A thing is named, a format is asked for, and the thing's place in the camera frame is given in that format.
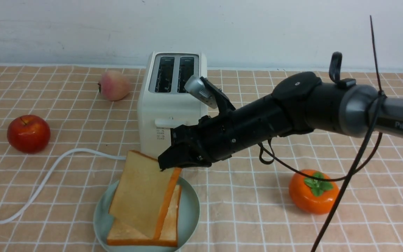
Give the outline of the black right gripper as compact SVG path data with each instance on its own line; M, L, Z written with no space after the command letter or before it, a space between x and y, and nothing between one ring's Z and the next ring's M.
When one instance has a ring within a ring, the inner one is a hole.
M173 145L158 156L160 171L211 167L232 154L293 129L270 94L234 111L173 130Z

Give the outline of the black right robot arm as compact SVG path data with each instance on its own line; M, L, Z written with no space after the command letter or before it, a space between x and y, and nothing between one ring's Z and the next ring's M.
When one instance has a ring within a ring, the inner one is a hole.
M403 98L385 98L374 87L357 85L353 79L331 84L312 72L297 73L272 93L240 108L206 78L192 76L184 87L219 114L171 129L171 145L158 156L161 170L210 167L274 137L316 129L363 138L378 109L374 130L403 138Z

